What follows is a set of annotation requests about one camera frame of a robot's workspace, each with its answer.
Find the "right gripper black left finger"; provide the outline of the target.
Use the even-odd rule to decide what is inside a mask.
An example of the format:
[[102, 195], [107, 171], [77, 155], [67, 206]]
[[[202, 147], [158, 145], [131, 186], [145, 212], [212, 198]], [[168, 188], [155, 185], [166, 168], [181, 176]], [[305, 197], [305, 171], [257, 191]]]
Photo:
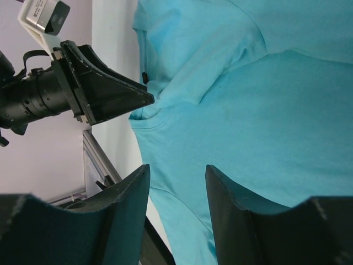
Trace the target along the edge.
[[1, 195], [2, 264], [137, 264], [149, 165], [62, 209], [31, 194]]

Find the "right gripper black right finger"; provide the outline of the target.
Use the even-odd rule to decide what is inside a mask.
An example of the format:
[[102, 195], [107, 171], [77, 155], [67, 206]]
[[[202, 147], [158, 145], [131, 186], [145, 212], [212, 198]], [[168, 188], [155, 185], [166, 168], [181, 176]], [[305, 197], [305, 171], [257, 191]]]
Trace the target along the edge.
[[219, 264], [351, 264], [352, 197], [272, 202], [206, 167]]

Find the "turquoise t shirt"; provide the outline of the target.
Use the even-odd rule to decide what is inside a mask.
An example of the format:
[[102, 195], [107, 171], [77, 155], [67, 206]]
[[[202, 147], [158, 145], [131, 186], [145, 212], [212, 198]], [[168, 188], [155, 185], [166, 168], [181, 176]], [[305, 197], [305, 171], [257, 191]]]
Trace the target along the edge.
[[351, 1], [138, 1], [130, 115], [177, 264], [216, 264], [205, 169], [285, 206], [352, 194]]

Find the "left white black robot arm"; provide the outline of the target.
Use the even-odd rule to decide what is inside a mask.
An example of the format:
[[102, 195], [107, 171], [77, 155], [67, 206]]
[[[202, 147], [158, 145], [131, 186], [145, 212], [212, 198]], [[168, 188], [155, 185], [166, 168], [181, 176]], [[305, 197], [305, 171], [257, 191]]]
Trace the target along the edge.
[[24, 135], [28, 124], [72, 111], [96, 125], [154, 103], [147, 87], [112, 69], [90, 45], [63, 41], [47, 69], [15, 73], [1, 55], [1, 128]]

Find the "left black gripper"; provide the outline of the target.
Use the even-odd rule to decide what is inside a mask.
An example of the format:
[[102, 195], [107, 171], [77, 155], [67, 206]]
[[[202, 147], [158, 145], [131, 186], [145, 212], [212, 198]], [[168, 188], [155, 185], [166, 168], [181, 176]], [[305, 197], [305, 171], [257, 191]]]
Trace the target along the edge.
[[96, 125], [154, 103], [146, 86], [110, 69], [90, 45], [66, 40], [60, 47], [51, 66], [77, 121]]

